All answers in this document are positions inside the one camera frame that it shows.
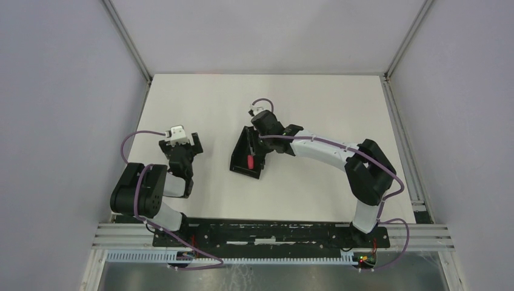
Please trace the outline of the red handled screwdriver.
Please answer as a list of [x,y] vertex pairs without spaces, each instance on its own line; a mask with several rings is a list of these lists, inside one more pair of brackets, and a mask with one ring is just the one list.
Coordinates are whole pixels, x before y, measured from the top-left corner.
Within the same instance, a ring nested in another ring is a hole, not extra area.
[[247,156],[247,167],[249,170],[253,170],[255,168],[255,162],[253,155]]

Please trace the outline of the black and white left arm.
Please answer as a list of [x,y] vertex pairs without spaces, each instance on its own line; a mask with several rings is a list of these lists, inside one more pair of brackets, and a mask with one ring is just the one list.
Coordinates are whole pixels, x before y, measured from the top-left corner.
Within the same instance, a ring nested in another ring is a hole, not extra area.
[[[140,133],[164,138],[159,141],[159,148],[167,164],[128,161],[125,143]],[[199,135],[188,135],[181,126],[163,133],[139,130],[124,138],[120,152],[126,167],[110,197],[112,212],[132,216],[162,232],[167,230],[167,239],[174,246],[185,246],[190,241],[187,215],[172,209],[163,198],[187,199],[191,195],[194,158],[204,152]]]

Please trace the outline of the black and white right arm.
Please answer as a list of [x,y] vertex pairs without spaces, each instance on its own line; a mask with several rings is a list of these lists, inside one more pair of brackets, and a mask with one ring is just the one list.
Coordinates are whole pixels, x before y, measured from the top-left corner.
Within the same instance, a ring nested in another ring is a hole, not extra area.
[[350,223],[350,240],[357,247],[368,246],[375,238],[386,192],[399,180],[395,168],[379,145],[365,139],[361,143],[337,142],[319,137],[299,125],[283,126],[275,114],[263,107],[249,110],[252,129],[250,153],[276,152],[310,158],[343,171],[357,199]]

